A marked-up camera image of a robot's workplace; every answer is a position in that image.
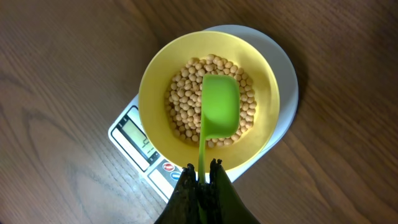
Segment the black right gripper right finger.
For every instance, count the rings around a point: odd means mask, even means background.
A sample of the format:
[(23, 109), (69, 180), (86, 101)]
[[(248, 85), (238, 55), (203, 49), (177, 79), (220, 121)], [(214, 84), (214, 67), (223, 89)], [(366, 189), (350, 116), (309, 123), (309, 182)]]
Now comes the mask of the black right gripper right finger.
[(210, 163), (210, 182), (198, 184), (201, 222), (258, 224), (257, 218), (243, 204), (221, 163), (222, 160), (213, 159)]

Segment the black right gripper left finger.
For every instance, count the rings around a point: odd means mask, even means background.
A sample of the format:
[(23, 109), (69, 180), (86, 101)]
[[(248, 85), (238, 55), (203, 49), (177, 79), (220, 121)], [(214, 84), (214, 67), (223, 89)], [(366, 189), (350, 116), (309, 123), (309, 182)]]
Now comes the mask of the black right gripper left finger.
[(194, 224), (199, 223), (196, 196), (197, 180), (194, 166), (187, 164), (176, 184), (169, 202), (155, 224)]

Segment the green plastic scoop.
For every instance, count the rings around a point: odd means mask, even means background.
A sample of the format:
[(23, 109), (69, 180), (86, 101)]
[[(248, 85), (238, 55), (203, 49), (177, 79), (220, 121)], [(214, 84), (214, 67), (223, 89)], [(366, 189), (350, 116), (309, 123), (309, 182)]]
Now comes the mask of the green plastic scoop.
[(202, 223), (217, 219), (217, 189), (206, 183), (206, 140), (226, 138), (238, 128), (239, 90), (236, 81), (226, 75), (206, 74), (201, 94), (201, 128), (198, 156), (198, 206)]

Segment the yellow plastic bowl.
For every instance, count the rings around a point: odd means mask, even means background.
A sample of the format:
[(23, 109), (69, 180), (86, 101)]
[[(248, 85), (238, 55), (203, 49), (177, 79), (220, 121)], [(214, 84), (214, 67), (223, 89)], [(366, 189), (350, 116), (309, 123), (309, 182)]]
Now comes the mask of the yellow plastic bowl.
[(162, 48), (148, 64), (139, 88), (139, 115), (152, 145), (170, 162), (183, 167), (198, 165), (198, 146), (177, 138), (165, 110), (165, 92), (172, 77), (192, 57), (215, 54), (232, 61), (253, 80), (257, 103), (254, 125), (236, 143), (206, 150), (205, 165), (221, 159), (224, 170), (235, 170), (257, 156), (274, 133), (280, 111), (280, 94), (274, 73), (251, 44), (231, 34), (200, 31), (183, 35)]

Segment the white digital kitchen scale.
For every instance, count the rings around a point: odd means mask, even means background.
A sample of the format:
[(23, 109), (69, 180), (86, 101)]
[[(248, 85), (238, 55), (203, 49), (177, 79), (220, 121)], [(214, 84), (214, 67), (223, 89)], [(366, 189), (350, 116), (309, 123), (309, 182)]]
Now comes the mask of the white digital kitchen scale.
[[(253, 45), (269, 62), (279, 86), (280, 112), (275, 131), (256, 157), (240, 168), (227, 171), (230, 181), (234, 182), (275, 146), (288, 131), (298, 107), (299, 85), (293, 63), (283, 48), (268, 35), (239, 25), (220, 25), (209, 27), (208, 30), (232, 34)], [(139, 117), (137, 96), (111, 125), (108, 136), (164, 202), (168, 202), (182, 168), (158, 153), (147, 139)]]

